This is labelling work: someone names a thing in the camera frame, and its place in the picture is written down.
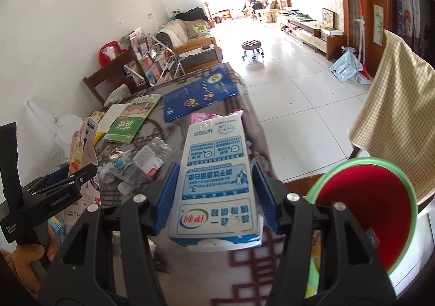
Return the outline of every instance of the green book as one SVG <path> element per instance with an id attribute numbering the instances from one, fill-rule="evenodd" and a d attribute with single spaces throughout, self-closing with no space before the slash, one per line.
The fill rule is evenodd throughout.
<path id="1" fill-rule="evenodd" d="M 114 121 L 105 140 L 131 143 L 162 95 L 145 95 L 134 99 Z"/>

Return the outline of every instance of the blue plastic bag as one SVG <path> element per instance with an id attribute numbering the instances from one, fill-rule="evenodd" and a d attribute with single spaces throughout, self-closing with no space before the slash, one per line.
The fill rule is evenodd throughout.
<path id="1" fill-rule="evenodd" d="M 347 50 L 328 70 L 337 77 L 340 83 L 343 83 L 357 72 L 363 71 L 364 68 L 352 51 Z"/>

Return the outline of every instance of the sofa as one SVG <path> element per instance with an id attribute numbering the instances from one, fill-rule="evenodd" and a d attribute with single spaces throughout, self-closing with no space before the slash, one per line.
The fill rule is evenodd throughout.
<path id="1" fill-rule="evenodd" d="M 207 24 L 204 20 L 172 20 L 156 35 L 156 38 L 174 53 L 185 56 L 181 65 L 187 73 L 222 62 L 222 49 L 218 47 L 216 39 L 211 34 L 198 36 L 192 28 L 192 25 L 198 23 Z"/>

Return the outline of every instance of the pink snack package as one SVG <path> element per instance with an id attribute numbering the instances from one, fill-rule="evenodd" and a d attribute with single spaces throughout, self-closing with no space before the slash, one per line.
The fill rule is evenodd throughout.
<path id="1" fill-rule="evenodd" d="M 243 115 L 244 110 L 242 109 L 238 109 L 235 110 L 233 113 L 230 113 L 230 115 L 239 115 L 239 117 L 241 118 Z M 205 120 L 208 119 L 212 119 L 212 118 L 219 118 L 219 117 L 223 117 L 223 116 L 219 116 L 219 115 L 214 115 L 213 113 L 192 113 L 191 114 L 191 122 L 192 124 L 195 123 L 199 123 L 199 122 L 203 122 Z"/>

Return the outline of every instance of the drawer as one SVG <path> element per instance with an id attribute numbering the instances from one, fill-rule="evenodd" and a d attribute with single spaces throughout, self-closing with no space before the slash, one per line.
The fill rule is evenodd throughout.
<path id="1" fill-rule="evenodd" d="M 317 37 L 311 37 L 311 44 L 320 49 L 322 52 L 326 53 L 326 41 L 322 40 L 321 38 Z"/>
<path id="2" fill-rule="evenodd" d="M 310 39 L 312 37 L 305 35 L 304 33 L 302 33 L 300 30 L 296 31 L 296 36 L 299 37 L 300 39 L 304 40 L 306 43 L 310 44 Z"/>

